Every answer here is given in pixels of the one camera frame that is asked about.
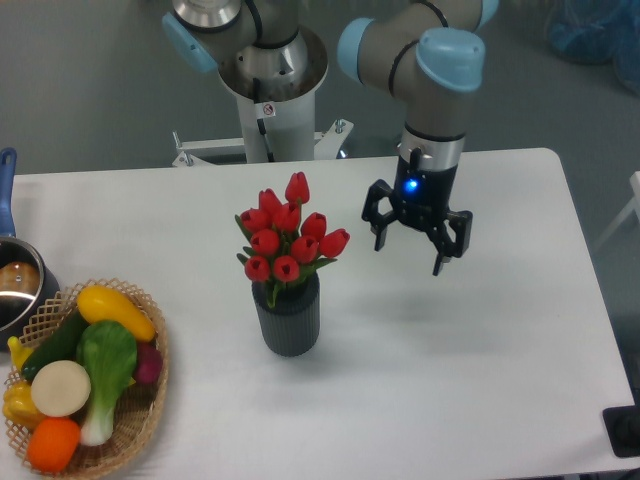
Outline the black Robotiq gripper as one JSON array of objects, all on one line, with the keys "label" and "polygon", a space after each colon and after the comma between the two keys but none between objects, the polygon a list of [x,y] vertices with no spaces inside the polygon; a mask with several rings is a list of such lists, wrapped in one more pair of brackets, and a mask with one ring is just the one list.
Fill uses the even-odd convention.
[{"label": "black Robotiq gripper", "polygon": [[[470,243],[473,213],[454,211],[449,202],[463,137],[427,137],[409,129],[403,131],[393,188],[384,180],[373,183],[367,192],[361,218],[375,236],[374,250],[385,245],[388,226],[394,221],[427,235],[436,235],[437,250],[432,274],[461,258]],[[381,213],[382,200],[391,210]]]}]

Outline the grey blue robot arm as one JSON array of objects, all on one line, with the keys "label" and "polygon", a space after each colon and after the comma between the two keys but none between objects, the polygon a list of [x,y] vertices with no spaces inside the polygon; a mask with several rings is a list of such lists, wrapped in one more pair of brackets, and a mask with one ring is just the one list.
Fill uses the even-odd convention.
[{"label": "grey blue robot arm", "polygon": [[[473,216],[449,199],[483,77],[477,30],[496,9],[494,1],[413,1],[389,20],[358,18],[343,30],[341,70],[406,106],[395,180],[375,182],[363,207],[377,247],[398,222],[427,235],[437,265],[466,252]],[[216,72],[235,96],[248,162],[316,157],[315,93],[328,57],[297,2],[176,1],[162,27],[186,63]]]}]

